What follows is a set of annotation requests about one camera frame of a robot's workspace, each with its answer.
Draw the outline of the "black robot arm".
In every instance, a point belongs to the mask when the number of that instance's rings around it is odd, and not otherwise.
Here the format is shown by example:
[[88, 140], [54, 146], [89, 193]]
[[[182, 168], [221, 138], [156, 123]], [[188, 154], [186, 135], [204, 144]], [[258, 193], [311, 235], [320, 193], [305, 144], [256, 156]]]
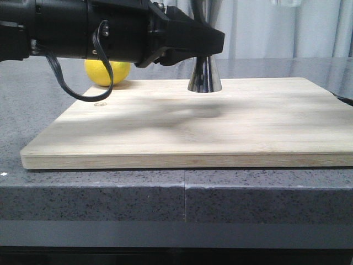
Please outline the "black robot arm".
[[40, 56], [41, 46], [58, 57], [95, 59], [92, 36], [103, 20], [100, 42], [112, 61], [172, 66], [223, 50], [223, 32], [151, 1], [2, 1], [1, 60]]

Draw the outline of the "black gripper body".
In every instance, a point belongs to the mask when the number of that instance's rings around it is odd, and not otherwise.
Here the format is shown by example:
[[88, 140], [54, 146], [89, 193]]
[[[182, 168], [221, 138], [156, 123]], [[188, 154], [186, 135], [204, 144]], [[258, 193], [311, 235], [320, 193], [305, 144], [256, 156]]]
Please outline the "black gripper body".
[[143, 68], [165, 50], [168, 18], [151, 1], [27, 1], [26, 17], [34, 55]]

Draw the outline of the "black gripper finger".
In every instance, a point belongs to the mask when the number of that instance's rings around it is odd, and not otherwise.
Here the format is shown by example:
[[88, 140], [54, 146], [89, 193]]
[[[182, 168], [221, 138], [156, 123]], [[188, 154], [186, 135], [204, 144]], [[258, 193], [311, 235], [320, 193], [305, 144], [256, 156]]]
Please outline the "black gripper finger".
[[225, 33], [215, 28], [221, 1], [190, 1], [192, 17], [175, 6], [157, 11], [150, 24], [150, 36], [162, 46], [195, 55], [223, 51]]
[[159, 48], [158, 55], [158, 63], [160, 65], [172, 66], [186, 59], [198, 56], [205, 56], [206, 54], [196, 50]]

